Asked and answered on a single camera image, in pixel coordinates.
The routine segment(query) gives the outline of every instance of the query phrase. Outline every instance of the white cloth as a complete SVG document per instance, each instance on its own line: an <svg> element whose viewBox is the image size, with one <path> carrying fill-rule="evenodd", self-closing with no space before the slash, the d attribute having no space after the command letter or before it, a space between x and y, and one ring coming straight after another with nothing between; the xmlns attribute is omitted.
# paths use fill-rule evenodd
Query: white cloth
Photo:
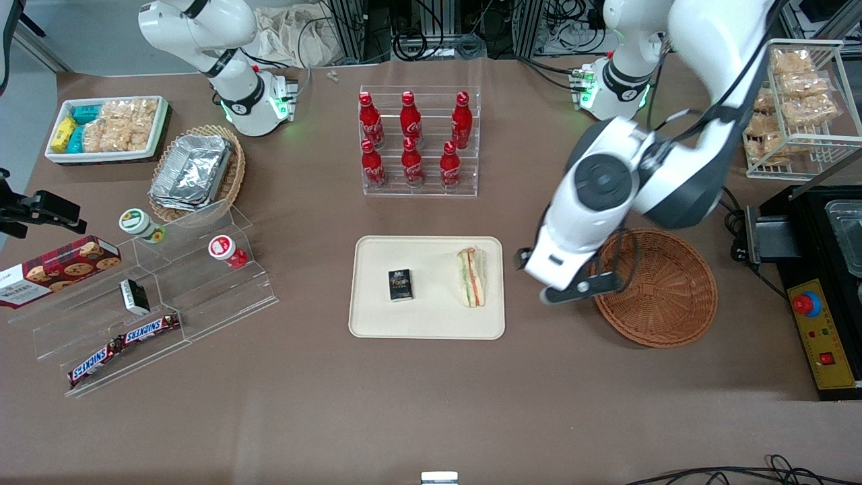
<svg viewBox="0 0 862 485"><path fill-rule="evenodd" d="M298 3L289 7L258 7L254 11L258 21L259 47L257 57L285 62L294 66L325 66L344 54L335 38L332 12L323 2ZM317 18L330 20L313 22ZM302 49L300 62L299 49Z"/></svg>

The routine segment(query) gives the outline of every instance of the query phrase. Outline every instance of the yellow control panel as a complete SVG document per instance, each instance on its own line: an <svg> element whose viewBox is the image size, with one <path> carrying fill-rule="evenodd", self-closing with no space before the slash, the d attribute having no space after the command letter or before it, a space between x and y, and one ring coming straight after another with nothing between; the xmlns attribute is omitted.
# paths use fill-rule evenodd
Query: yellow control panel
<svg viewBox="0 0 862 485"><path fill-rule="evenodd" d="M811 280L787 290L796 327L819 389L846 389L856 386L844 347L819 280Z"/></svg>

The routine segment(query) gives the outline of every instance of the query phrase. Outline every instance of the acrylic bottle rack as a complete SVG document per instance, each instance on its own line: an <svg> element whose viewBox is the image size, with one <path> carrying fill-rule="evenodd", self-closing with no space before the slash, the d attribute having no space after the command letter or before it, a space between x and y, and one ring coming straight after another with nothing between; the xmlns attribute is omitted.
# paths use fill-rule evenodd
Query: acrylic bottle rack
<svg viewBox="0 0 862 485"><path fill-rule="evenodd" d="M120 244L120 266L11 311L9 323L33 332L36 359L59 366L57 388L68 390L67 373L110 339L168 313L179 315L179 328L130 346L66 392L87 394L278 302L249 246L251 226L227 201L192 212L166 225L163 242ZM209 255L209 241L220 234L248 253L245 266L231 269ZM120 293L126 279L147 291L150 314L126 310Z"/></svg>
<svg viewBox="0 0 862 485"><path fill-rule="evenodd" d="M383 119L384 146L378 150L383 159L388 183L382 189L372 189L362 177L362 190L366 196L379 197L447 197L475 198L479 190L479 128L482 113L482 97L476 86L393 86L393 85L363 85L361 91L372 95L374 105L380 111ZM412 91L415 95L416 108L422 114L422 171L425 173L425 183L419 188L407 186L404 169L401 165L403 152L403 134L401 131L401 95ZM473 114L472 132L467 148L458 150L461 159L460 184L454 192L444 192L440 184L440 158L443 155L443 144L452 138L452 111L455 109L455 97L458 91L470 94L470 111ZM361 124L359 140L365 137ZM356 145L359 158L362 151Z"/></svg>

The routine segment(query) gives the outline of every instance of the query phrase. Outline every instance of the red emergency stop button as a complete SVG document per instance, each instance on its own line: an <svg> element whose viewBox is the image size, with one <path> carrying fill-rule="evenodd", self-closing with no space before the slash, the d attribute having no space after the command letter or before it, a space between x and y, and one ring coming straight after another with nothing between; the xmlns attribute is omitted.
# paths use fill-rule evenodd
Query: red emergency stop button
<svg viewBox="0 0 862 485"><path fill-rule="evenodd" d="M835 356L832 355L832 352L823 352L820 354L820 363L822 365L834 365Z"/></svg>
<svg viewBox="0 0 862 485"><path fill-rule="evenodd" d="M794 312L801 313L806 317L816 317L820 314L820 297L814 294L814 292L804 292L803 294L797 295L791 304Z"/></svg>

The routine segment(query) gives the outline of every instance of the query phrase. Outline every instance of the yellow snack package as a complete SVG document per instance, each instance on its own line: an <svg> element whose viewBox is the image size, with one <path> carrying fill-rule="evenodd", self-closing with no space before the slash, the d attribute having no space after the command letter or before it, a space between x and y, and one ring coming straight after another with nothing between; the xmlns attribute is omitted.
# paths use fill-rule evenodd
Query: yellow snack package
<svg viewBox="0 0 862 485"><path fill-rule="evenodd" d="M57 127L57 131L54 132L54 136L51 137L51 148L55 152L65 153L66 147L69 146L69 139L72 138L72 132L78 127L78 124L75 123L75 120L72 117L66 117L63 121L59 122L59 126Z"/></svg>

